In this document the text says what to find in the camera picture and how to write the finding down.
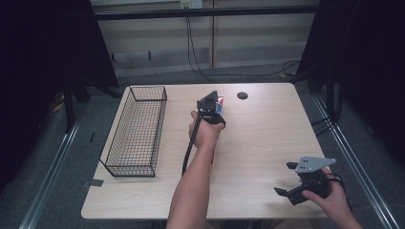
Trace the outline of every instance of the wall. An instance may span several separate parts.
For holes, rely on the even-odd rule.
[[[111,5],[93,1],[94,11],[176,10],[180,1],[133,0]],[[317,0],[204,0],[205,8],[248,8],[317,5]],[[207,52],[212,67],[266,64],[300,59],[313,13],[190,18],[196,49]],[[178,51],[187,49],[185,18],[99,21],[109,53]]]

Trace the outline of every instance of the wire basket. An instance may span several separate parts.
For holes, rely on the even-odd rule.
[[[105,162],[114,177],[154,177],[167,95],[163,86],[130,87]]]

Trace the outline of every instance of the black cable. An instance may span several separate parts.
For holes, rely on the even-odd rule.
[[[202,121],[201,111],[200,111],[200,101],[197,101],[197,119],[196,123],[194,124],[193,133],[190,136],[190,141],[188,143],[187,151],[185,152],[184,161],[182,162],[182,170],[181,175],[183,176],[185,171],[187,170],[188,158],[190,158],[191,149],[193,148],[193,144],[196,141],[197,131],[200,127],[200,122]]]
[[[284,78],[284,80],[283,80],[283,82],[285,82],[285,83],[289,83],[289,80],[290,80],[290,78],[293,76],[293,77],[295,77],[295,73],[287,73],[287,71],[286,71],[286,64],[288,64],[288,63],[292,63],[292,66],[293,65],[295,65],[295,64],[298,64],[298,63],[300,63],[301,61],[299,61],[299,60],[289,60],[289,61],[287,61],[287,62],[285,62],[284,64],[283,64],[283,73],[281,73],[280,75]]]
[[[324,130],[322,130],[319,133],[316,133],[316,136],[321,135],[322,133],[326,132],[327,130],[329,130],[331,127],[335,126],[335,124],[337,123],[337,120],[339,119],[340,115],[342,114],[342,104],[343,104],[343,92],[342,92],[342,88],[339,86],[339,97],[337,100],[337,106],[334,110],[334,116],[335,116],[335,120],[330,120],[330,117],[327,116],[321,120],[315,121],[315,122],[311,122],[310,124],[312,126],[319,124],[323,121],[325,121],[325,123],[322,126],[328,125],[327,128],[325,128]]]
[[[343,192],[345,192],[345,194],[346,194],[345,182],[343,181],[343,178],[342,178],[341,176],[339,176],[339,175],[336,175],[336,174],[328,174],[328,175],[335,176],[335,178],[329,178],[328,181],[335,181],[335,182],[338,182],[338,183],[342,186]],[[346,197],[346,202],[348,203],[349,209],[350,209],[351,212],[352,212],[352,206],[351,206],[351,204],[349,203],[347,197]]]
[[[188,56],[188,64],[191,67],[191,70],[196,73],[199,74],[201,76],[203,76],[206,80],[211,81],[211,82],[215,82],[215,83],[220,83],[218,81],[212,80],[210,78],[208,78],[208,76],[249,76],[249,77],[265,77],[265,76],[271,76],[277,73],[285,73],[287,69],[293,67],[294,65],[300,63],[300,60],[290,60],[286,63],[283,64],[283,69],[274,73],[267,73],[267,74],[234,74],[234,73],[228,73],[228,74],[220,74],[220,73],[211,73],[211,74],[206,74],[203,73],[203,71],[200,68],[200,65],[197,61],[197,56],[195,53],[195,49],[194,49],[194,42],[193,42],[193,36],[192,36],[192,31],[191,31],[191,23],[190,23],[190,18],[186,17],[186,22],[187,22],[187,37],[188,37],[188,41],[187,41],[187,56]],[[192,51],[193,51],[193,55],[194,55],[194,59],[196,61],[196,65],[197,65],[197,69],[195,70],[193,68],[193,66],[191,65],[191,61],[190,61],[190,41],[191,41],[191,46],[192,46]]]
[[[206,75],[203,74],[202,70],[200,69],[199,62],[197,61],[196,52],[195,52],[195,50],[194,50],[194,42],[193,42],[193,36],[192,36],[192,34],[191,34],[190,18],[189,18],[189,17],[186,17],[185,20],[186,20],[186,22],[187,22],[187,57],[188,57],[187,59],[188,59],[188,64],[190,65],[191,70],[192,70],[194,73],[201,75],[202,77],[204,77],[204,78],[205,78],[206,80],[208,80],[208,81],[211,81],[211,82],[214,82],[214,83],[220,83],[220,82],[218,82],[218,81],[215,81],[215,80],[212,80],[212,79],[206,77]],[[197,68],[198,68],[198,70],[199,70],[200,72],[197,72],[197,71],[193,68],[193,66],[191,65],[191,61],[190,61],[190,41],[191,41],[191,45],[192,45],[192,48],[193,48],[194,59],[195,59],[196,64],[197,64]]]

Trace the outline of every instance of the light wood tabletop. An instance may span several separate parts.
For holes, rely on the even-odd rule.
[[[286,166],[301,156],[324,157],[293,85],[164,85],[167,103],[155,177],[112,177],[98,163],[81,214],[85,219],[167,219],[181,178],[190,112],[214,90],[224,97],[221,132],[211,171],[208,219],[318,219],[326,216],[310,201],[292,206],[274,187],[301,185]],[[245,92],[242,100],[237,93]],[[108,154],[124,103],[121,101],[101,158]],[[196,149],[193,148],[189,161]]]

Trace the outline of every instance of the hand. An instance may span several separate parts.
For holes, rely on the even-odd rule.
[[[188,134],[191,137],[194,125],[196,124],[197,119],[197,112],[192,111],[191,116],[193,117],[193,122],[188,126]],[[223,123],[219,123],[216,125],[211,125],[205,120],[202,119],[200,122],[199,130],[197,131],[196,140],[194,141],[194,145],[197,148],[202,147],[203,145],[213,144],[214,146],[217,143],[218,137],[220,135],[221,130],[225,128]]]
[[[334,178],[328,169],[323,168],[322,171],[327,174],[328,178]],[[345,191],[338,182],[330,182],[330,195],[327,198],[321,198],[308,190],[303,191],[302,195],[321,207],[324,213],[340,228],[362,228],[352,214]]]

